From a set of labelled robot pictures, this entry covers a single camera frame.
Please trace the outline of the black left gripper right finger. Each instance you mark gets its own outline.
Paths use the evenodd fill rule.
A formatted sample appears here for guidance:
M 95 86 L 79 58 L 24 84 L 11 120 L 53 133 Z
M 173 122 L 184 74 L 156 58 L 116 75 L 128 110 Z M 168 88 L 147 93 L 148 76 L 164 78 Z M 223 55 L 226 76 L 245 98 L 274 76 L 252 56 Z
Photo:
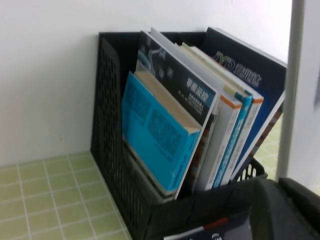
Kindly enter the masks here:
M 319 240 L 320 196 L 288 177 L 280 178 L 278 183 L 293 204 L 301 225 L 312 235 L 314 240 Z

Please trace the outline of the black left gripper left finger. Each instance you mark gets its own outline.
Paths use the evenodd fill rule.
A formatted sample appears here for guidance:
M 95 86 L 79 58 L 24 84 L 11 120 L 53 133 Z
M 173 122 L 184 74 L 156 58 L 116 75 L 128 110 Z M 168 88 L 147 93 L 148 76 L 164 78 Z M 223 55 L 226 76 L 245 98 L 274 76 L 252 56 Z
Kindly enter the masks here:
M 314 240 L 301 225 L 279 181 L 262 179 L 255 182 L 250 225 L 254 240 Z

